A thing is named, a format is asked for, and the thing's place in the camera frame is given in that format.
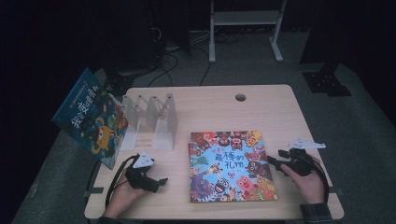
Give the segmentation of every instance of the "wooden tabletop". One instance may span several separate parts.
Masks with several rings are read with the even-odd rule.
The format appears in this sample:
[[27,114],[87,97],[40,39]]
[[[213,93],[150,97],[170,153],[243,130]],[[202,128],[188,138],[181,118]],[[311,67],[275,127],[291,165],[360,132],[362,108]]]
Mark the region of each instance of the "wooden tabletop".
[[[172,93],[177,110],[177,135],[173,150],[151,148],[153,131],[142,120],[135,148],[121,151],[113,170],[103,164],[94,183],[103,193],[93,193],[88,201],[85,216],[99,218],[105,211],[108,187],[120,164],[128,157],[147,151],[155,159],[148,171],[153,179],[169,178],[157,193],[139,199],[122,217],[133,219],[295,219],[301,218],[302,200],[290,178],[283,176],[271,165],[278,200],[274,202],[190,203],[190,161],[188,143],[191,132],[225,132],[259,130],[262,132],[266,152],[281,160],[279,149],[298,138],[314,140],[306,125],[294,93],[287,85],[206,86],[133,88],[128,90],[133,100],[138,95],[145,99],[157,96],[164,102]],[[237,101],[236,95],[246,97]],[[309,154],[320,159],[316,149]],[[343,217],[344,210],[335,193],[328,202],[332,217]]]

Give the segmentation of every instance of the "book stand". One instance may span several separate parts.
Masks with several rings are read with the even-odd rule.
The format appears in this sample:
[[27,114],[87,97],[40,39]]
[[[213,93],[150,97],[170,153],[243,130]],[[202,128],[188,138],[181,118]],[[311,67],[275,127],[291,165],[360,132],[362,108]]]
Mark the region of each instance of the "book stand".
[[[140,104],[146,103],[146,109]],[[154,149],[173,149],[177,131],[177,113],[172,93],[166,94],[164,103],[157,96],[150,96],[146,100],[138,95],[134,102],[128,95],[122,99],[123,113],[129,122],[128,130],[124,136],[121,150],[134,149],[141,122],[139,115],[146,118],[146,124],[154,131],[152,147]]]

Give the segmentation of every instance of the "person's right hand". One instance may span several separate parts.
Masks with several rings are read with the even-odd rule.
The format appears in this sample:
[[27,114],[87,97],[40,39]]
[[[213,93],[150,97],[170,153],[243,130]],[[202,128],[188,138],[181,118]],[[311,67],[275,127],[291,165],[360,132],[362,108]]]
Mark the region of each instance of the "person's right hand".
[[[318,164],[320,163],[317,158],[313,156],[311,157]],[[281,164],[280,168],[282,168],[285,174],[288,175],[297,186],[297,189],[299,190],[304,203],[325,203],[324,185],[322,180],[320,179],[320,176],[315,170],[312,171],[310,175],[300,176],[285,164]]]

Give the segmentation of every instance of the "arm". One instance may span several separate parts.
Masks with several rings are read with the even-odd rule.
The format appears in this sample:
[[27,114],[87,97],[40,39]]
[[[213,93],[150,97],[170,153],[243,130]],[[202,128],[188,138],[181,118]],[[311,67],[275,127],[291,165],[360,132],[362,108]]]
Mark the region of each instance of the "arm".
[[280,165],[297,186],[304,204],[300,204],[305,223],[335,223],[332,220],[328,205],[324,200],[324,186],[316,171],[307,176],[300,176],[292,171],[289,166]]
[[126,169],[122,171],[120,179],[114,188],[105,212],[98,219],[97,224],[120,224],[117,218],[141,196],[145,195],[147,191],[142,189],[133,189],[128,183],[125,176]]

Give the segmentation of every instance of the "book cover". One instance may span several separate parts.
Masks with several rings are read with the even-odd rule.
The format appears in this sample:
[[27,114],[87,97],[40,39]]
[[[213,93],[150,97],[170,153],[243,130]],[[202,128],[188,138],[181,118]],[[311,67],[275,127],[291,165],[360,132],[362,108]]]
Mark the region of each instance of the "book cover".
[[113,169],[128,127],[116,102],[87,68],[51,120]]
[[260,131],[191,133],[191,202],[276,200]]

